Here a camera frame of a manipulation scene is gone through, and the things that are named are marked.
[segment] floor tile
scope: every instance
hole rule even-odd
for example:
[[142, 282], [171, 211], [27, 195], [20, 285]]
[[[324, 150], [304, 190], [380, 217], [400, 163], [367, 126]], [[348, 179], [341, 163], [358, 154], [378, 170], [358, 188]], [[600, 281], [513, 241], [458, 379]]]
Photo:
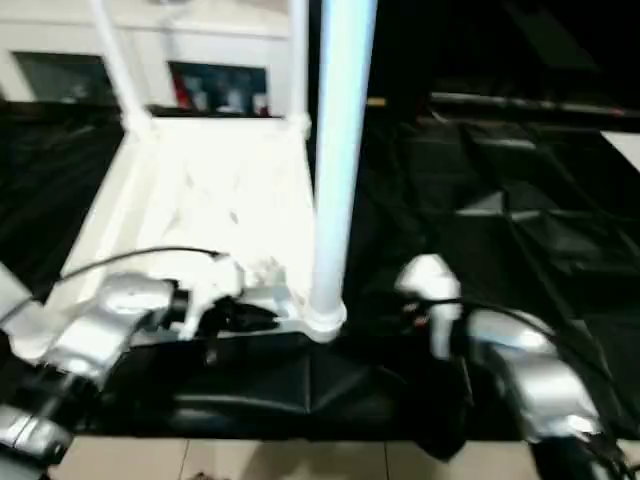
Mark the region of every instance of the floor tile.
[[81, 437], [53, 480], [177, 480], [186, 440], [136, 440]]
[[190, 442], [182, 480], [386, 480], [381, 443]]
[[534, 480], [535, 466], [525, 444], [469, 442], [448, 464], [413, 443], [387, 444], [390, 480]]

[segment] black cable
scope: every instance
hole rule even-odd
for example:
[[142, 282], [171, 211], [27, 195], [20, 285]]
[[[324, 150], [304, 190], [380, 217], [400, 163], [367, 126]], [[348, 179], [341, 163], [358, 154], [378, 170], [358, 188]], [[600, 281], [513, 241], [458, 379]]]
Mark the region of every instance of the black cable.
[[424, 302], [428, 306], [456, 304], [456, 305], [462, 305], [463, 307], [467, 307], [467, 308], [472, 308], [472, 309], [480, 308], [480, 309], [485, 309], [485, 310], [490, 310], [492, 312], [500, 313], [503, 315], [507, 315], [513, 318], [514, 320], [517, 320], [518, 322], [524, 325], [527, 325], [533, 331], [539, 333], [540, 335], [548, 339], [551, 343], [553, 343], [555, 346], [559, 347], [560, 350], [564, 349], [572, 353], [573, 356], [575, 356], [576, 360], [580, 361], [584, 366], [588, 367], [593, 373], [595, 373], [597, 376], [602, 378], [611, 387], [616, 397], [618, 398], [620, 405], [624, 408], [624, 410], [627, 413], [627, 416], [633, 422], [634, 428], [632, 432], [634, 436], [638, 438], [638, 433], [639, 433], [638, 427], [640, 426], [640, 414], [636, 410], [633, 402], [627, 397], [626, 393], [623, 392], [620, 389], [620, 387], [618, 387], [616, 381], [611, 377], [609, 372], [607, 372], [604, 368], [602, 368], [596, 362], [590, 360], [589, 357], [583, 355], [582, 352], [580, 352], [580, 349], [575, 345], [573, 345], [571, 342], [569, 342], [567, 339], [559, 337], [555, 333], [547, 330], [544, 327], [541, 327], [540, 325], [531, 321], [525, 315], [522, 315], [518, 312], [510, 310], [509, 308], [506, 308], [494, 303], [471, 300], [464, 297], [449, 298], [449, 299], [443, 299], [443, 300], [425, 300]]
[[121, 260], [126, 260], [127, 258], [139, 257], [143, 255], [149, 255], [152, 253], [160, 253], [160, 252], [194, 252], [194, 253], [209, 255], [212, 258], [216, 258], [221, 255], [219, 252], [216, 252], [215, 250], [208, 250], [206, 248], [166, 246], [166, 247], [141, 248], [141, 249], [133, 250], [130, 252], [120, 253], [118, 255], [113, 255], [111, 257], [104, 258], [102, 260], [96, 260], [95, 262], [91, 262], [82, 267], [76, 268], [75, 270], [72, 270], [69, 273], [62, 275], [61, 277], [55, 280], [52, 280], [50, 282], [47, 282], [35, 288], [31, 295], [29, 295], [24, 300], [18, 302], [13, 308], [11, 308], [7, 313], [5, 313], [2, 317], [0, 317], [0, 329], [2, 329], [9, 320], [11, 320], [23, 309], [25, 309], [31, 302], [39, 301], [43, 297], [45, 297], [48, 294], [49, 290], [51, 290], [55, 285], [59, 283], [68, 282], [69, 280], [72, 280], [80, 275], [84, 275], [85, 273], [91, 270], [104, 267], [106, 265], [110, 265], [112, 263], [116, 263]]

